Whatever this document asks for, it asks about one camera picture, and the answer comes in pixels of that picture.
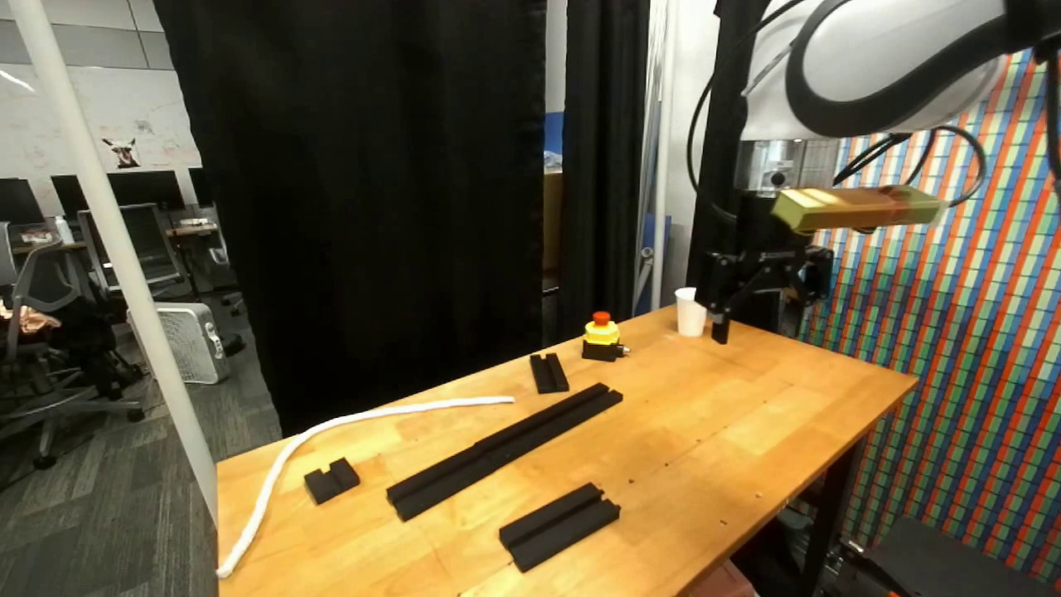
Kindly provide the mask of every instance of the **small black block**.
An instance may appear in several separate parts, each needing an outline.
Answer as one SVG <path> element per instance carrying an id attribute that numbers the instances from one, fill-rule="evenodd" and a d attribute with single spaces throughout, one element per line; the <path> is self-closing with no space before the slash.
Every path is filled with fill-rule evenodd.
<path id="1" fill-rule="evenodd" d="M 627 355 L 623 344 L 587 344 L 587 342 L 583 342 L 583 359 L 616 361 L 616 359 L 623 359 L 623 355 Z"/>
<path id="2" fill-rule="evenodd" d="M 351 490 L 360 483 L 362 483 L 362 476 L 346 457 L 332 460 L 330 475 L 325 472 L 304 475 L 304 486 L 317 504 L 325 504 L 336 494 Z"/>

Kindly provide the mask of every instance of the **cable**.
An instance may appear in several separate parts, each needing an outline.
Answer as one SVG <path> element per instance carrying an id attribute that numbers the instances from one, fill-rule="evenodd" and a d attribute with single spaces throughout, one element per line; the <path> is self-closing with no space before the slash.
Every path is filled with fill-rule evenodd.
<path id="1" fill-rule="evenodd" d="M 893 147 L 910 142 L 910 131 L 890 131 L 887 140 L 866 147 L 859 157 L 852 157 L 852 161 L 846 161 L 837 174 L 832 185 L 852 179 L 857 171 L 864 171 L 869 161 L 876 161 L 880 157 L 893 153 Z"/>
<path id="2" fill-rule="evenodd" d="M 785 14 L 790 14 L 794 5 L 800 5 L 800 3 L 804 3 L 804 0 L 790 0 L 785 5 L 765 14 L 763 24 L 755 26 L 755 34 L 765 29 L 765 26 L 773 26 L 773 20 L 785 16 Z M 708 84 L 703 84 L 703 89 L 701 89 L 701 100 L 696 100 L 696 106 L 695 106 L 695 115 L 691 115 L 691 131 L 688 131 L 688 174 L 691 174 L 691 185 L 695 185 L 696 191 L 701 191 L 701 179 L 696 179 L 696 161 L 695 161 L 695 158 L 696 158 L 696 157 L 695 157 L 695 140 L 696 140 L 696 121 L 701 121 L 701 115 L 703 115 L 703 104 L 708 104 L 714 84 L 718 84 L 718 76 L 708 76 Z"/>
<path id="3" fill-rule="evenodd" d="M 962 140 L 973 147 L 975 161 L 980 161 L 980 179 L 975 179 L 975 185 L 965 188 L 958 199 L 948 199 L 948 209 L 955 209 L 955 204 L 975 199 L 975 191 L 984 188 L 984 182 L 990 182 L 990 153 L 984 153 L 984 147 L 983 147 L 969 129 L 962 129 L 962 125 L 934 125 L 934 129 L 947 129 L 947 131 L 962 136 Z"/>
<path id="4" fill-rule="evenodd" d="M 905 182 L 902 182 L 902 185 L 911 185 L 911 182 L 921 174 L 921 169 L 927 169 L 927 161 L 928 161 L 928 157 L 933 157 L 933 150 L 934 150 L 934 136 L 938 136 L 938 129 L 928 129 L 928 142 L 927 142 L 927 150 L 921 150 L 921 157 L 918 157 L 914 169 L 905 174 Z"/>
<path id="5" fill-rule="evenodd" d="M 955 204 L 969 203 L 975 191 L 983 191 L 983 185 L 990 182 L 990 153 L 984 153 L 984 147 L 983 147 L 969 129 L 962 129 L 962 125 L 933 125 L 933 129 L 928 129 L 928 142 L 927 142 L 914 169 L 905 174 L 902 185 L 910 185 L 910 182 L 914 182 L 914 179 L 921 174 L 921 169 L 927 169 L 927 161 L 928 161 L 928 153 L 934 150 L 934 136 L 938 136 L 938 131 L 955 131 L 955 136 L 962 136 L 962 140 L 973 147 L 975 161 L 980 161 L 980 179 L 975 179 L 975 185 L 965 188 L 958 199 L 948 199 L 948 209 L 955 209 Z M 893 147 L 902 147 L 902 142 L 910 142 L 910 140 L 911 140 L 910 131 L 893 131 L 893 136 L 866 147 L 849 167 L 843 167 L 843 169 L 832 174 L 832 185 L 839 185 L 839 182 L 846 182 L 849 174 L 864 171 L 869 161 L 876 161 L 876 158 L 887 157 Z"/>
<path id="6" fill-rule="evenodd" d="M 755 87 L 776 69 L 776 65 L 783 65 L 785 64 L 785 56 L 794 52 L 794 42 L 790 47 L 783 47 L 755 76 L 754 76 L 754 84 L 743 89 L 743 97 L 754 97 L 755 92 Z"/>
<path id="7" fill-rule="evenodd" d="M 376 419 L 399 419 L 399 413 L 425 413 L 425 411 L 444 411 L 444 409 L 489 409 L 489 404 L 514 404 L 514 397 L 453 397 L 453 400 L 433 400 L 433 404 L 394 404 L 394 409 L 377 409 L 377 411 L 360 411 L 360 413 L 346 413 L 346 419 L 332 419 L 332 421 L 323 421 L 303 435 L 294 435 L 271 460 L 266 481 L 262 481 L 262 490 L 259 490 L 259 499 L 257 499 L 257 509 L 251 516 L 241 523 L 234 551 L 225 554 L 223 567 L 220 567 L 220 576 L 228 576 L 241 554 L 251 547 L 262 522 L 266 522 L 266 509 L 269 509 L 269 499 L 271 499 L 271 490 L 280 483 L 280 475 L 287 472 L 288 457 L 317 435 L 323 432 L 332 432 L 332 427 L 341 427 L 341 423 L 356 423 L 356 421 L 376 421 Z"/>
<path id="8" fill-rule="evenodd" d="M 1061 203 L 1061 100 L 1059 100 L 1059 87 L 1061 87 L 1061 50 L 1055 56 L 1047 56 L 1047 158 L 1055 169 L 1055 194 Z"/>

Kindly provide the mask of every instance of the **wooden table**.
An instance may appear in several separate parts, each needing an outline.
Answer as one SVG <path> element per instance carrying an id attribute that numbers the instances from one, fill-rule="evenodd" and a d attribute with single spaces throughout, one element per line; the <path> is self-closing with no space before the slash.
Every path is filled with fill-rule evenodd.
<path id="1" fill-rule="evenodd" d="M 677 592 L 726 561 L 839 460 L 914 378 L 733 326 L 729 344 L 681 339 L 675 307 L 623 320 L 623 361 L 560 355 L 574 390 L 606 380 L 623 404 L 482 483 L 399 522 L 394 481 L 569 396 L 538 396 L 528 359 L 409 400 L 514 396 L 519 404 L 436 411 L 330 432 L 281 475 L 259 540 L 223 592 Z M 281 440 L 220 465 L 220 557 L 241 530 Z M 313 504 L 303 475 L 348 457 L 362 483 Z M 521 572 L 499 527 L 595 481 L 621 522 Z"/>

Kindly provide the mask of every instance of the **person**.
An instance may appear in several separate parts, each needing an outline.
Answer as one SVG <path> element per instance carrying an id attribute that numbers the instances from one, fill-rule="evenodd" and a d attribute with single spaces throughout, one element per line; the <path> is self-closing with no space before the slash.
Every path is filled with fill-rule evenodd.
<path id="1" fill-rule="evenodd" d="M 48 315 L 48 310 L 37 310 L 29 304 L 23 304 L 19 315 L 13 315 L 5 299 L 0 299 L 0 318 L 5 318 L 5 333 L 17 318 L 19 336 L 39 336 L 48 328 L 62 328 L 61 318 Z"/>
<path id="2" fill-rule="evenodd" d="M 13 310 L 0 296 L 0 344 L 8 328 L 17 326 L 23 339 L 45 342 L 70 359 L 100 396 L 117 397 L 130 380 L 140 378 L 140 368 L 117 359 L 117 339 L 109 318 L 87 299 L 62 304 L 56 315 L 19 304 Z"/>

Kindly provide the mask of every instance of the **table leg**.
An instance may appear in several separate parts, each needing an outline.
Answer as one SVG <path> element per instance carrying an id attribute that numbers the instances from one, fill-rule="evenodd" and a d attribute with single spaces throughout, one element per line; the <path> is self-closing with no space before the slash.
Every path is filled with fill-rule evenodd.
<path id="1" fill-rule="evenodd" d="M 852 481 L 852 465 L 857 465 L 857 448 L 849 448 L 827 475 L 827 486 L 818 496 L 818 509 L 810 530 L 810 547 L 806 547 L 806 561 L 804 561 L 804 576 L 800 576 L 800 592 L 814 597 L 824 571 L 827 571 L 827 557 L 829 547 L 839 536 L 839 522 L 843 522 L 843 504 L 849 494 L 849 481 Z"/>

